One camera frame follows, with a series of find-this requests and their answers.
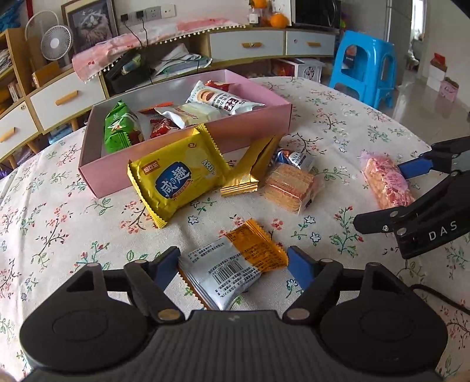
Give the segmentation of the red candy packet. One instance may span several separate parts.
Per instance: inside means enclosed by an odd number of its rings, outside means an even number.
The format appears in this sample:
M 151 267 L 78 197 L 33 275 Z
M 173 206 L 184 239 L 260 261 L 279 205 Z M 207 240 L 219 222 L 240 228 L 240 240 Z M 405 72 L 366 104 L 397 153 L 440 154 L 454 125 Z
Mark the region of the red candy packet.
M 160 114 L 153 114 L 149 117 L 151 126 L 150 138 L 157 138 L 180 128 L 170 119 Z

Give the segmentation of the yellow cracker packet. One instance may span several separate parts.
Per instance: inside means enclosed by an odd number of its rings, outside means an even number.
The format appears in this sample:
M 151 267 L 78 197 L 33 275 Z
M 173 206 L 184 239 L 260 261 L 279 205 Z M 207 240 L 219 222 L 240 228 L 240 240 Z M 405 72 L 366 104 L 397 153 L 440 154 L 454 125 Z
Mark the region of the yellow cracker packet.
M 158 228 L 178 209 L 228 179 L 230 167 L 205 125 L 127 164 L 127 176 Z

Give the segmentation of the gold foil snack bar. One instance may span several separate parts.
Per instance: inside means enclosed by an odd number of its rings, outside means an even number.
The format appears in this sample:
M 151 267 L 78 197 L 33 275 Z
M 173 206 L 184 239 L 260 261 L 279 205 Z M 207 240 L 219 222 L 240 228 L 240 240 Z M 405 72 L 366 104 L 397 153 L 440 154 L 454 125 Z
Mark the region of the gold foil snack bar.
M 221 187 L 223 197 L 256 192 L 263 184 L 282 135 L 258 139 L 249 146 Z

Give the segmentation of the blue plastic stool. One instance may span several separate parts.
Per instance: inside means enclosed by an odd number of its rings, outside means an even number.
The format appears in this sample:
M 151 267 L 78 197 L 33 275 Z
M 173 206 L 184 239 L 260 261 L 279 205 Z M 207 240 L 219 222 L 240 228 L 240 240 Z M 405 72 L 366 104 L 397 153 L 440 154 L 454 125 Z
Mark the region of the blue plastic stool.
M 343 62 L 350 47 L 356 47 L 352 68 L 343 69 Z M 384 100 L 394 105 L 394 89 L 397 79 L 397 59 L 394 45 L 367 34 L 346 30 L 339 44 L 329 87 L 344 85 L 358 93 L 364 104 L 378 109 Z

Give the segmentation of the wooden tv cabinet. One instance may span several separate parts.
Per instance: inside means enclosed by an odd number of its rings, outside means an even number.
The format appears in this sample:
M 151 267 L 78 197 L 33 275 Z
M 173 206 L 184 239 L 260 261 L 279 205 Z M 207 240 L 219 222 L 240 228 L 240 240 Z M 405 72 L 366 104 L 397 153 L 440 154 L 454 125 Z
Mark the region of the wooden tv cabinet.
M 1 71 L 1 159 L 14 160 L 14 152 L 25 145 L 36 151 L 37 136 L 65 123 L 77 127 L 78 117 L 112 95 L 176 77 L 176 71 L 160 67 L 178 64 L 168 55 L 179 45 L 185 46 L 185 53 L 201 56 L 188 70 L 195 73 L 271 58 L 332 57 L 337 35 L 241 25 L 184 27 L 153 40 L 143 33 L 123 34 L 74 56 L 64 68 L 51 62 L 37 71 L 31 68 L 25 30 L 2 32 L 1 52 L 10 57 L 10 66 Z

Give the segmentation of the clear wafer packet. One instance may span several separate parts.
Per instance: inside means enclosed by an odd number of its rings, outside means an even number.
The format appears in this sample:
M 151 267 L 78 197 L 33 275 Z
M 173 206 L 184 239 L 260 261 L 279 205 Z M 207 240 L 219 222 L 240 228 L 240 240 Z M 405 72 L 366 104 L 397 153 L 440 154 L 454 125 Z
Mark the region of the clear wafer packet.
M 262 194 L 283 209 L 300 214 L 323 189 L 322 177 L 304 172 L 292 165 L 277 164 L 267 176 Z

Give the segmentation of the blue white small packet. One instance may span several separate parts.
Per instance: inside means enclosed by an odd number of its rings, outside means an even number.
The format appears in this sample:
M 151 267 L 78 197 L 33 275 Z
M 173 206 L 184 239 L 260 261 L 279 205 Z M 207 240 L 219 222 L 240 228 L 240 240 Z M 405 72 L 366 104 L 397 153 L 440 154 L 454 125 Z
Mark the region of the blue white small packet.
M 273 155 L 275 163 L 283 163 L 294 166 L 299 170 L 309 173 L 315 163 L 315 159 L 311 154 L 304 154 L 294 150 L 279 148 Z

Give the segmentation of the cream yellow biscuit packet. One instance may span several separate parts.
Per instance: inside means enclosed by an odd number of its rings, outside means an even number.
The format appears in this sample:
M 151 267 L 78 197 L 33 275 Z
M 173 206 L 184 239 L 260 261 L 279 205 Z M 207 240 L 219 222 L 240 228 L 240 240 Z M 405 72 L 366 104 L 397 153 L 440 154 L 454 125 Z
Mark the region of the cream yellow biscuit packet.
M 159 108 L 160 115 L 172 120 L 180 129 L 189 126 L 209 123 L 229 116 L 226 111 L 214 108 L 205 103 L 184 103 L 180 106 Z

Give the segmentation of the orange white jam biscuit packet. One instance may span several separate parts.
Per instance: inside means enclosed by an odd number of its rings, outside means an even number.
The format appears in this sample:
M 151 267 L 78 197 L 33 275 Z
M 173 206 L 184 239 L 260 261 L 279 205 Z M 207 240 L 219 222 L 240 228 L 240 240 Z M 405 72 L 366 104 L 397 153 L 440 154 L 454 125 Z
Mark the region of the orange white jam biscuit packet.
M 173 105 L 174 104 L 172 102 L 159 103 L 159 104 L 153 105 L 149 108 L 144 108 L 144 109 L 140 110 L 140 113 L 142 113 L 142 114 L 152 114 L 152 113 L 156 112 L 159 108 L 168 108 L 168 107 L 172 107 Z

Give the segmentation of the red white packet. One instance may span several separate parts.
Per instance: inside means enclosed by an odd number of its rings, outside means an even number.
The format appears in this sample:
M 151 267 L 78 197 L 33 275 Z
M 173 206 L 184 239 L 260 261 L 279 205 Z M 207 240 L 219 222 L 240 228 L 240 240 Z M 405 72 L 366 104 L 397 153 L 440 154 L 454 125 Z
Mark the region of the red white packet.
M 217 90 L 220 90 L 220 91 L 229 91 L 231 83 L 210 80 L 210 81 L 206 81 L 205 85 L 207 87 L 216 88 Z

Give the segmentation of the pale green cookie packet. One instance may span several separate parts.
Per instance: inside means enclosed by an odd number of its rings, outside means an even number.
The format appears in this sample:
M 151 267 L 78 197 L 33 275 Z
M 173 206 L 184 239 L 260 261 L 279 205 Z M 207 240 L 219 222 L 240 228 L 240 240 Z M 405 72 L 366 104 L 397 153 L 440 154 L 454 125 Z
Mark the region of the pale green cookie packet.
M 187 99 L 188 103 L 203 103 L 213 108 L 226 111 L 230 115 L 240 115 L 245 112 L 258 110 L 265 107 L 263 103 L 256 103 L 235 96 L 228 91 L 223 91 L 202 81 L 198 81 Z

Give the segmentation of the orange silver snack packet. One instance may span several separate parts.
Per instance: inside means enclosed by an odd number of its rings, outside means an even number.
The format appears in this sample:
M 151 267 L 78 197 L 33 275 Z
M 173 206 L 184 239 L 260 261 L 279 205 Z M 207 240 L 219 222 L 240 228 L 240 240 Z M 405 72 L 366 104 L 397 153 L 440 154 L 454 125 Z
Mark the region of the orange silver snack packet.
M 208 310 L 228 310 L 262 274 L 286 266 L 286 251 L 253 219 L 178 259 L 178 273 Z

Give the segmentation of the black storage basket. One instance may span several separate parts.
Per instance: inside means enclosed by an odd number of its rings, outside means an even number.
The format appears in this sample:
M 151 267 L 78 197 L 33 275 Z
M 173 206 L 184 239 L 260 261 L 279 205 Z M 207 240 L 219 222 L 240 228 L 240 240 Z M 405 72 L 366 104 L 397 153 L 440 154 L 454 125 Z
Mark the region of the black storage basket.
M 104 75 L 112 94 L 120 94 L 145 81 L 150 81 L 155 70 L 147 62 L 147 56 L 136 48 L 127 51 Z

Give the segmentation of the green snack packet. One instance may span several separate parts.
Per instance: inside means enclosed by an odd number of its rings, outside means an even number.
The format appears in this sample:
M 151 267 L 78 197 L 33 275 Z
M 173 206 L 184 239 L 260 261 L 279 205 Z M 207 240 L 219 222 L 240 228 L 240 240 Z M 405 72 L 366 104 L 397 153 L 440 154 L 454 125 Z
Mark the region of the green snack packet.
M 108 154 L 126 149 L 144 140 L 138 116 L 122 100 L 104 119 L 104 147 Z

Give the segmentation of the pink rice cracker packet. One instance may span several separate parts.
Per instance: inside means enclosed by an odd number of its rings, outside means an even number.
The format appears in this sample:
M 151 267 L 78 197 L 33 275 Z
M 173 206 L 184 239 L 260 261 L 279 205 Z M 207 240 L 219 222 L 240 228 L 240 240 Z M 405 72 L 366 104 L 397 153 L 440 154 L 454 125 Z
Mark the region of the pink rice cracker packet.
M 402 172 L 392 159 L 365 150 L 359 158 L 362 174 L 380 209 L 406 207 L 415 201 Z

